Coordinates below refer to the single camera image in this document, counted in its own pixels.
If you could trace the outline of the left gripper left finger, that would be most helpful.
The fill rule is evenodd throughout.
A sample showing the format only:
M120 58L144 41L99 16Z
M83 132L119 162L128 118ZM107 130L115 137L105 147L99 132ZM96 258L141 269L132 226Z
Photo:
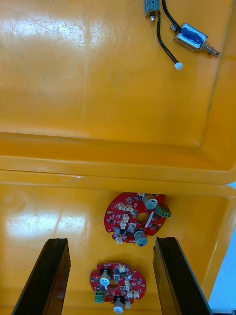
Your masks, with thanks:
M12 314L62 314L70 267L68 239L48 239Z

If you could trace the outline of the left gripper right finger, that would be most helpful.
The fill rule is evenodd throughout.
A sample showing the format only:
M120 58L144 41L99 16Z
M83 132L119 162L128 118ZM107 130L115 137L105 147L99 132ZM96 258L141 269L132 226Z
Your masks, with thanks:
M213 314L178 240L174 237L157 237L153 254L162 314Z

